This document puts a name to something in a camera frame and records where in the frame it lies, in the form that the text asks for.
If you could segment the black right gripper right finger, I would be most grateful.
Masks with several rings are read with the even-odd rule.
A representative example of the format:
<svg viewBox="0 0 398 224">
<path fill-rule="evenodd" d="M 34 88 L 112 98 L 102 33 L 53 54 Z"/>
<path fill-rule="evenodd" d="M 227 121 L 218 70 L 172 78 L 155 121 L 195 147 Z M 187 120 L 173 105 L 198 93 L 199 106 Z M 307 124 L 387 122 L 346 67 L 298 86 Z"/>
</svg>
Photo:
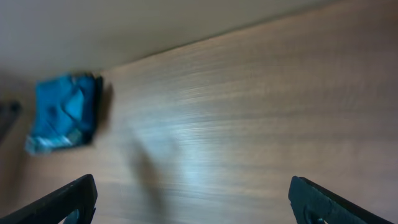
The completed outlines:
<svg viewBox="0 0 398 224">
<path fill-rule="evenodd" d="M 299 224 L 392 224 L 304 177 L 292 177 L 288 198 Z"/>
</svg>

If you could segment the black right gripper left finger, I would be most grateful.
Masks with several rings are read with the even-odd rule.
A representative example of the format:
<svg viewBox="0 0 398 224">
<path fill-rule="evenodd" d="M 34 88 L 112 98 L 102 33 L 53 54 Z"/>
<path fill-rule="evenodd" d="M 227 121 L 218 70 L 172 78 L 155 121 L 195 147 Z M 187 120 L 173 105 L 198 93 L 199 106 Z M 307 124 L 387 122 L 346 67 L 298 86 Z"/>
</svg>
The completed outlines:
<svg viewBox="0 0 398 224">
<path fill-rule="evenodd" d="M 90 224 L 98 192 L 91 174 L 86 174 L 25 207 L 1 218 L 1 223 Z"/>
</svg>

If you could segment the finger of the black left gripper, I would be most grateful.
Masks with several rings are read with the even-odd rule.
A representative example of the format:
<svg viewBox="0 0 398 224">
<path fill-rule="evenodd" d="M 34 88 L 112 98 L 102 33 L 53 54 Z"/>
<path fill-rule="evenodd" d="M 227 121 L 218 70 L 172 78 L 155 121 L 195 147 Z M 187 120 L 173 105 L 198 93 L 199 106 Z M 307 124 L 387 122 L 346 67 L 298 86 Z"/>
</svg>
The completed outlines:
<svg viewBox="0 0 398 224">
<path fill-rule="evenodd" d="M 0 112 L 0 142 L 3 142 L 8 132 L 11 130 L 13 124 L 19 117 L 22 111 L 22 105 L 19 101 L 9 100 L 1 101 Z"/>
</svg>

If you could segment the blue t-shirt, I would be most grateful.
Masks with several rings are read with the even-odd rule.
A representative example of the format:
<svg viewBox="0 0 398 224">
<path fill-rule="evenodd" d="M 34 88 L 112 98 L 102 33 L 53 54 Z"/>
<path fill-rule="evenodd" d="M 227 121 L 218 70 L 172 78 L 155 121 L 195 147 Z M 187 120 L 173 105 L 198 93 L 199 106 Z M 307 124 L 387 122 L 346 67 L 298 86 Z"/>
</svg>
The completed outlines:
<svg viewBox="0 0 398 224">
<path fill-rule="evenodd" d="M 103 78 L 68 73 L 35 88 L 35 118 L 25 150 L 48 154 L 89 144 L 97 128 Z"/>
</svg>

